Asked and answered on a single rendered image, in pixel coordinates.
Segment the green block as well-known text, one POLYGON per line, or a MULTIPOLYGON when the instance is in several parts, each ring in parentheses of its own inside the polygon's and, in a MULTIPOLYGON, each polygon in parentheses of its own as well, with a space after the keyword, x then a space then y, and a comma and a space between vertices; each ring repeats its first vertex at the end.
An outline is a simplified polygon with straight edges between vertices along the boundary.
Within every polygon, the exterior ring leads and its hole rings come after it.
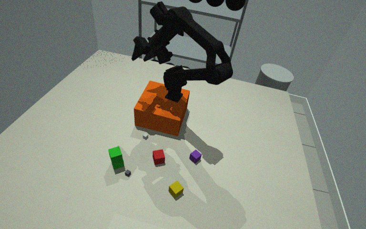
POLYGON ((113 166, 113 169, 118 169, 118 168, 121 168, 121 167, 124 167, 124 160, 122 162, 119 162, 119 163, 114 163, 112 164, 113 166))
POLYGON ((120 151, 119 146, 108 149, 108 151, 109 151, 109 156, 110 156, 112 164, 123 161, 122 153, 120 151))

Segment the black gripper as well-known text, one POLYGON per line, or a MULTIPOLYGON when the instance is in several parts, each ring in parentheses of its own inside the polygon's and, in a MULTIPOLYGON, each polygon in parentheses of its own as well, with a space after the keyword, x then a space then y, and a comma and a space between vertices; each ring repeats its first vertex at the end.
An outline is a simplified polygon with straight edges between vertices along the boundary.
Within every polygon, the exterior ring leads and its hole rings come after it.
POLYGON ((148 42, 145 38, 143 37, 139 37, 136 36, 136 38, 133 40, 135 42, 135 48, 133 50, 133 54, 132 54, 132 60, 134 61, 135 59, 137 59, 139 56, 141 56, 142 54, 146 54, 144 57, 144 61, 147 61, 155 56, 156 53, 153 53, 152 50, 154 50, 155 48, 157 48, 160 45, 168 45, 169 40, 166 39, 166 37, 161 33, 160 29, 159 30, 155 30, 155 35, 153 35, 152 37, 148 37, 148 42))

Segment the yellow cube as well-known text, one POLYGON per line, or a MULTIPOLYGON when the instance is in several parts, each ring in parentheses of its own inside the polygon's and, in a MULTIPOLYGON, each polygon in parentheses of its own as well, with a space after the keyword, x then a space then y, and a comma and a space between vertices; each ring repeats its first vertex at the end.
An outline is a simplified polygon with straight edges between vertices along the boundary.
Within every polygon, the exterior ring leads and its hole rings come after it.
POLYGON ((174 198, 176 198, 183 193, 183 189, 183 186, 178 181, 176 181, 169 185, 168 191, 174 198))

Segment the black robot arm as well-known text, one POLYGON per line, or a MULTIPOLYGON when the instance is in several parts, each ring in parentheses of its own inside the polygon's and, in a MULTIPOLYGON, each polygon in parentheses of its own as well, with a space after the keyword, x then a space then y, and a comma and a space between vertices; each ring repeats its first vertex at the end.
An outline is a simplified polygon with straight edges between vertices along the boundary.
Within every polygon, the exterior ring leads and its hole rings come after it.
MULTIPOLYGON (((197 24, 187 8, 178 7, 167 10, 160 1, 152 7, 150 13, 158 25, 163 25, 160 31, 166 39, 171 40, 176 34, 183 36, 185 32, 207 53, 206 68, 184 69, 181 65, 169 68, 164 72, 164 86, 168 91, 165 98, 179 102, 183 95, 182 86, 186 85, 187 81, 206 80, 208 83, 218 85, 232 77, 231 60, 224 50, 223 43, 197 24), (217 65, 215 65, 216 54, 222 62, 217 65)), ((168 52, 166 46, 167 44, 163 44, 152 50, 153 53, 156 53, 159 64, 169 62, 173 56, 172 52, 168 52)))

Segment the purple cube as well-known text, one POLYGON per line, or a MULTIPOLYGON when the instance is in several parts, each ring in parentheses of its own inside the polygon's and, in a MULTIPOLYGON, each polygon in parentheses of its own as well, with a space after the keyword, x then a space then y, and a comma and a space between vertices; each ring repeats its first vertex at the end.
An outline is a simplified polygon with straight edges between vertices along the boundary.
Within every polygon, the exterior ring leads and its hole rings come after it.
POLYGON ((191 154, 189 159, 191 161, 193 161, 194 163, 196 163, 197 161, 199 161, 201 159, 202 154, 199 153, 197 150, 194 150, 191 154))

